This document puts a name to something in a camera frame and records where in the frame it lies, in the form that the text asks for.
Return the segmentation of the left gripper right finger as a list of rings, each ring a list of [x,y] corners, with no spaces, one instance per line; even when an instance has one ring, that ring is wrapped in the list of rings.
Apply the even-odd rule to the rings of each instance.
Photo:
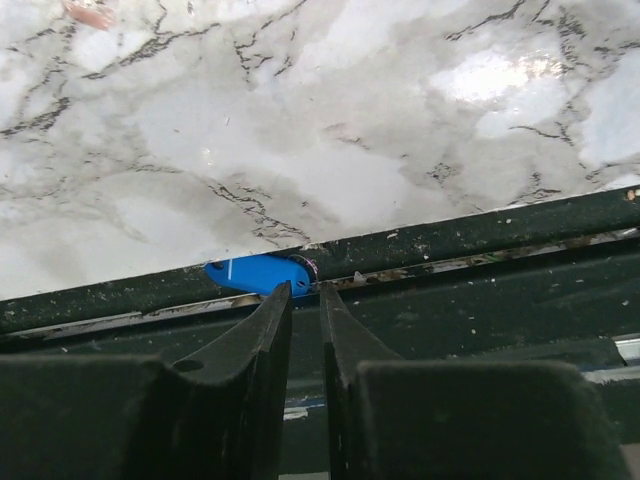
[[[334,479],[626,479],[595,387],[553,361],[406,360],[320,289]]]

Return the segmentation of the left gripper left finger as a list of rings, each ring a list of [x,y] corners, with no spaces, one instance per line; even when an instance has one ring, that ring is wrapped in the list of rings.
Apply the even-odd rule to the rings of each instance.
[[[292,332],[279,285],[174,362],[138,354],[5,355],[5,479],[274,479]]]

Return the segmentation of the blue key tag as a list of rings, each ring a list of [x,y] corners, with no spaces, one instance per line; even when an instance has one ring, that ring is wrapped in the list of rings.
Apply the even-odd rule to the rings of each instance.
[[[221,287],[263,296],[286,282],[291,284],[293,297],[304,296],[312,288],[311,277],[301,264],[267,254],[210,262],[204,271]]]

